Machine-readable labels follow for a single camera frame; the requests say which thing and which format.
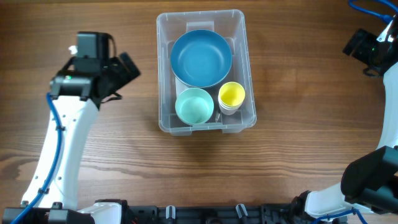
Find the yellow cup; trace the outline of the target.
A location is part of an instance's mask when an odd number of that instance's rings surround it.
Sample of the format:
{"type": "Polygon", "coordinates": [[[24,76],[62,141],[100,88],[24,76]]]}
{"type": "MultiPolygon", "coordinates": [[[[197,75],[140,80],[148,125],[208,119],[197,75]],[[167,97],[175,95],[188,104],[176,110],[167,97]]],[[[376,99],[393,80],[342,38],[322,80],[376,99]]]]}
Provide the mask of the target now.
{"type": "Polygon", "coordinates": [[[227,107],[239,107],[246,97],[244,87],[237,82],[227,82],[219,90],[219,102],[227,107]]]}

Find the dark blue plate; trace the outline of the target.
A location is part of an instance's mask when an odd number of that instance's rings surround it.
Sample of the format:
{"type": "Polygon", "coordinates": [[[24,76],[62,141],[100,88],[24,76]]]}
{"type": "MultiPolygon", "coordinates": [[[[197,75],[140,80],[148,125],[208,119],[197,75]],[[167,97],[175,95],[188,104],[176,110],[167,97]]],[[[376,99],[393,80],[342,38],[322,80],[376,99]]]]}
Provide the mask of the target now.
{"type": "Polygon", "coordinates": [[[177,39],[170,54],[171,69],[187,85],[204,87],[222,81],[232,67],[233,54],[224,37],[205,29],[177,39]]]}

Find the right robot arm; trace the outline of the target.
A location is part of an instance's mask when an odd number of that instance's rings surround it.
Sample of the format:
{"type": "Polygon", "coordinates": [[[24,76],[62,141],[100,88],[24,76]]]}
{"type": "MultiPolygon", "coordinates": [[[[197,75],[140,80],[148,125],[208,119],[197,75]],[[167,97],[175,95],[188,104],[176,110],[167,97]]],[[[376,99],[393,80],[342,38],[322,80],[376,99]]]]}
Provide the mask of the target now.
{"type": "Polygon", "coordinates": [[[293,222],[332,222],[348,215],[397,213],[397,28],[389,25],[379,37],[359,29],[343,52],[376,72],[386,94],[381,138],[375,151],[353,161],[341,182],[296,197],[289,207],[293,222]]]}

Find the clear plastic storage bin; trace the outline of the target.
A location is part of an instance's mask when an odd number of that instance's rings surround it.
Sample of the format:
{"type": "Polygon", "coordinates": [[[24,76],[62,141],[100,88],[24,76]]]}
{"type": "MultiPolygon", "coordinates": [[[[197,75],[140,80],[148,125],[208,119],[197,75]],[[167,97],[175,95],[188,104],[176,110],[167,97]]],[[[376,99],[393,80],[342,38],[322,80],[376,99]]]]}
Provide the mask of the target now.
{"type": "Polygon", "coordinates": [[[238,133],[256,123],[257,114],[252,88],[248,40],[244,14],[237,9],[221,11],[166,12],[159,14],[157,25],[157,61],[159,82],[159,127],[172,135],[190,135],[194,131],[220,129],[224,133],[238,133]],[[179,37],[192,30],[205,29],[218,33],[229,44],[233,62],[229,81],[241,84],[246,97],[232,115],[220,111],[218,93],[221,88],[206,90],[214,101],[214,112],[204,124],[188,125],[175,110],[175,101],[184,88],[176,88],[170,65],[170,54],[179,37]]]}

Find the cream plate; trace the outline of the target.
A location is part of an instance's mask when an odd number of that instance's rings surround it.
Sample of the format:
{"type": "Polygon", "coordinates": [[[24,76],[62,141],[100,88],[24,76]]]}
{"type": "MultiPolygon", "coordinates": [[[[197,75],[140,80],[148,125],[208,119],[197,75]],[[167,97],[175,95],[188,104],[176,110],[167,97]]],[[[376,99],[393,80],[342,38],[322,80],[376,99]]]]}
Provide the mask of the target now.
{"type": "MultiPolygon", "coordinates": [[[[201,89],[204,90],[210,90],[213,88],[219,88],[222,84],[226,83],[229,81],[229,76],[226,76],[222,81],[216,83],[215,85],[212,86],[204,86],[204,87],[200,87],[201,89]]],[[[187,85],[186,83],[182,82],[178,77],[175,77],[175,86],[176,88],[196,88],[197,86],[191,86],[191,85],[187,85]]]]}

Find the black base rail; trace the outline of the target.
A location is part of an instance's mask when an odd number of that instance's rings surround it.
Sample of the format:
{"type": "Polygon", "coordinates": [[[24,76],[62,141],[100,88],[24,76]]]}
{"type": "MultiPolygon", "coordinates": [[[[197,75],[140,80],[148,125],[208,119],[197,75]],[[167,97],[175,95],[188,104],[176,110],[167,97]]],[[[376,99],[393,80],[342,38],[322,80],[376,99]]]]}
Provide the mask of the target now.
{"type": "Polygon", "coordinates": [[[228,207],[130,206],[124,218],[128,224],[271,224],[313,223],[315,219],[289,204],[228,207]]]}

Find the mint green bowl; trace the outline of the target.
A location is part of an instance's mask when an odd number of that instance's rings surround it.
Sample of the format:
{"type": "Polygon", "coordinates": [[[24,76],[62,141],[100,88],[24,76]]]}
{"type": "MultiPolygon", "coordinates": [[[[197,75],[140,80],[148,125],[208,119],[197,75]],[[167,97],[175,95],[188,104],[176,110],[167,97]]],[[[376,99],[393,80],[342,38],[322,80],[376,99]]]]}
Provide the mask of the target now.
{"type": "Polygon", "coordinates": [[[181,92],[175,101],[178,118],[188,125],[204,124],[214,112],[211,95],[201,88],[189,88],[181,92]]]}

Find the cream cup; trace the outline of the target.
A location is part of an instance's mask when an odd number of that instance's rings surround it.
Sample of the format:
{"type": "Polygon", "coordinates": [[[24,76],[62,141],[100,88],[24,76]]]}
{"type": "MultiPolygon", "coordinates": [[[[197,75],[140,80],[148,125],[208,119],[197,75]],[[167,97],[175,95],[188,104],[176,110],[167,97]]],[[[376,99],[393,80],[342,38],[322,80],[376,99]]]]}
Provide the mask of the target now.
{"type": "Polygon", "coordinates": [[[241,103],[236,106],[228,106],[221,99],[218,100],[221,111],[236,111],[241,107],[241,103]]]}

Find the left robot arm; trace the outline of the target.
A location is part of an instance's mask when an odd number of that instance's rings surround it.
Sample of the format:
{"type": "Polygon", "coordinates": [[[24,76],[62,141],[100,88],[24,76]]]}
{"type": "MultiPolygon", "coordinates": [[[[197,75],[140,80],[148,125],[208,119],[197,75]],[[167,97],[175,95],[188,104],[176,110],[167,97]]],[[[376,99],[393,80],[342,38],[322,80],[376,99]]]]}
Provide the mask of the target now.
{"type": "Polygon", "coordinates": [[[77,182],[87,135],[100,106],[120,100],[117,91],[140,75],[127,53],[72,57],[52,78],[46,94],[50,119],[39,163],[18,208],[3,223],[123,223],[125,200],[99,200],[77,208],[77,182]]]}

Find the pink cup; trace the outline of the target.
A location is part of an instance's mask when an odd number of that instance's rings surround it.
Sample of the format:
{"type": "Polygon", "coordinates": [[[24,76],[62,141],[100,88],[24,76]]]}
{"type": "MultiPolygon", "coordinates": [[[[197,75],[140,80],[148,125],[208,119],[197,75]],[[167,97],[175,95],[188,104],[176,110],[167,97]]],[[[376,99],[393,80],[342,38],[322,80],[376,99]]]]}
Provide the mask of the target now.
{"type": "Polygon", "coordinates": [[[223,107],[220,108],[220,111],[227,116],[234,114],[235,112],[237,112],[237,110],[238,110],[237,108],[235,109],[228,109],[223,107]]]}

